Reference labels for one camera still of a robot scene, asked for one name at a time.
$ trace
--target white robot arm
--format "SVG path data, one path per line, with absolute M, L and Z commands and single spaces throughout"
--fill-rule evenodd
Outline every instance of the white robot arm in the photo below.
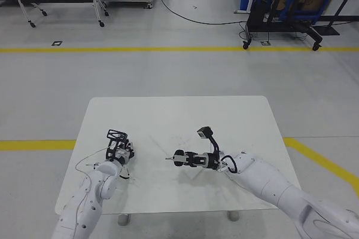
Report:
M 359 217 L 354 212 L 328 201 L 316 200 L 261 158 L 245 152 L 235 158 L 224 155 L 213 139 L 210 127 L 201 128 L 198 134 L 211 141 L 213 153 L 177 150 L 167 160 L 173 160 L 176 166 L 199 166 L 225 172 L 256 197 L 281 209 L 294 222 L 303 239 L 359 239 Z
M 96 227 L 102 201 L 112 197 L 123 165 L 134 156 L 127 134 L 109 130 L 108 138 L 106 161 L 95 164 L 93 171 L 85 173 L 81 187 L 63 208 L 52 239 L 88 239 Z

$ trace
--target white cable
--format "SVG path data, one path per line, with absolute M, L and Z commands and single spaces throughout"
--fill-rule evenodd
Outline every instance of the white cable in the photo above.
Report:
M 89 156 L 86 156 L 85 158 L 83 158 L 82 160 L 80 160 L 80 161 L 76 164 L 76 166 L 74 166 L 74 169 L 76 169 L 76 171 L 79 171 L 80 173 L 85 174 L 85 175 L 89 178 L 89 190 L 85 191 L 85 193 L 86 193 L 86 194 L 85 194 L 85 197 L 81 200 L 81 202 L 80 202 L 79 205 L 77 206 L 77 209 L 76 209 L 76 220 L 75 220 L 74 232 L 73 232 L 73 237 L 72 237 L 72 239 L 74 239 L 74 236 L 76 235 L 77 220 L 78 220 L 78 219 L 77 219 L 77 217 L 78 217 L 78 209 L 80 208 L 80 205 L 83 203 L 83 201 L 85 200 L 85 198 L 88 197 L 88 193 L 90 192 L 90 190 L 91 190 L 91 188 L 92 188 L 92 179 L 90 178 L 89 174 L 87 174 L 86 172 L 84 172 L 84 171 L 78 169 L 77 166 L 78 166 L 82 161 L 84 161 L 84 160 L 86 160 L 86 159 L 92 157 L 93 155 L 95 155 L 95 154 L 97 154 L 97 153 L 99 153 L 99 152 L 101 152 L 101 151 L 104 151 L 104 150 L 106 150 L 106 149 L 112 147 L 112 146 L 115 145 L 116 143 L 117 143 L 117 141 L 114 142 L 112 145 L 106 147 L 106 148 L 100 149 L 100 150 L 96 151 L 95 153 L 93 153 L 93 154 L 91 154 L 91 155 L 89 155 Z

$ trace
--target floor marking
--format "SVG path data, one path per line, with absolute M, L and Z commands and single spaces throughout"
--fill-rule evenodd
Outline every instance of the floor marking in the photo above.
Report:
M 359 178 L 331 162 L 304 144 L 293 138 L 283 138 L 285 146 L 295 149 L 318 165 L 326 168 L 337 177 L 348 182 L 359 198 Z M 76 140 L 21 140 L 0 141 L 0 151 L 59 151 L 73 150 Z
M 0 151 L 73 150 L 76 140 L 0 141 Z
M 310 51 L 311 47 L 94 47 L 94 48 L 0 48 L 0 53 L 104 53 L 142 51 Z M 359 52 L 359 47 L 321 47 L 319 51 Z
M 346 171 L 341 166 L 331 162 L 327 158 L 323 157 L 322 155 L 320 155 L 317 152 L 313 151 L 312 149 L 308 148 L 307 146 L 300 143 L 296 139 L 283 138 L 283 140 L 285 142 L 286 147 L 291 147 L 291 148 L 295 149 L 296 151 L 298 151 L 302 155 L 306 156 L 310 160 L 314 161 L 315 163 L 324 167 L 328 171 L 332 172 L 337 177 L 348 182 L 352 186 L 353 190 L 355 191 L 356 195 L 359 198 L 359 178 L 357 176 Z

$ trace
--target metal stand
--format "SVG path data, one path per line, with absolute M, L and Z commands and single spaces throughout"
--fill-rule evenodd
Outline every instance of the metal stand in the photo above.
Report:
M 39 9 L 44 16 L 48 16 L 48 14 L 44 11 L 44 9 L 42 9 L 39 5 L 37 5 L 37 4 L 32 4 L 32 5 L 35 8 Z
M 335 29 L 333 29 L 332 24 L 337 20 L 340 12 L 342 11 L 343 7 L 346 5 L 347 0 L 344 0 L 338 10 L 336 11 L 334 15 L 334 19 L 330 21 L 330 23 L 327 26 L 314 26 L 314 30 L 319 33 L 321 36 L 339 36 L 339 32 L 337 32 Z
M 279 3 L 280 0 L 273 1 L 269 18 L 267 19 L 267 22 L 264 22 L 263 19 L 267 12 L 268 4 L 267 2 L 257 0 L 257 3 L 253 5 L 249 19 L 247 20 L 245 28 L 247 40 L 244 41 L 243 48 L 245 50 L 249 48 L 252 41 L 251 32 L 300 32 L 306 33 L 313 40 L 315 40 L 312 50 L 317 51 L 321 47 L 320 43 L 322 42 L 323 38 L 319 36 L 319 34 L 317 34 L 314 30 L 312 30 L 309 25 L 306 25 L 305 23 L 298 20 L 294 20 L 294 13 L 297 10 L 299 1 L 293 1 L 291 3 L 290 8 L 288 8 L 290 10 L 287 13 L 287 19 L 285 19 L 283 22 L 273 22 L 273 18 L 277 14 Z
M 126 226 L 130 222 L 130 214 L 120 214 L 118 216 L 118 224 L 120 226 Z
M 19 2 L 20 8 L 22 9 L 23 14 L 26 17 L 26 20 L 29 22 L 30 26 L 31 27 L 36 27 L 36 25 L 29 19 L 28 15 L 26 14 L 25 7 L 24 7 L 23 3 L 21 2 L 21 0 L 17 0 L 17 2 Z M 93 0 L 93 4 L 95 5 L 95 11 L 96 11 L 97 20 L 98 20 L 98 22 L 100 24 L 100 27 L 104 27 L 105 24 L 101 21 L 100 14 L 98 13 L 97 3 L 100 5 L 101 9 L 104 11 L 105 16 L 108 17 L 109 13 L 107 12 L 106 7 L 104 6 L 104 4 L 100 0 Z M 39 9 L 44 16 L 48 15 L 39 5 L 34 4 L 34 3 L 32 3 L 32 5 L 35 8 Z
M 100 5 L 101 9 L 104 11 L 105 17 L 108 17 L 109 13 L 107 12 L 107 8 L 104 6 L 102 1 L 98 0 L 98 4 Z
M 228 211 L 227 217 L 229 218 L 230 221 L 236 222 L 237 220 L 239 220 L 239 212 L 238 211 Z

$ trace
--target caster wheel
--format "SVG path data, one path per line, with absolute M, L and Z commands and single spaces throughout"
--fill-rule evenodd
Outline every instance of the caster wheel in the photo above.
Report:
M 249 43 L 244 41 L 244 49 L 247 50 L 249 48 Z
M 313 50 L 313 51 L 318 51 L 318 50 L 319 50 L 319 48 L 320 48 L 320 45 L 319 45 L 319 44 L 314 43 L 314 46 L 312 47 L 312 50 Z
M 147 4 L 144 6 L 144 9 L 152 9 L 153 5 L 152 4 Z

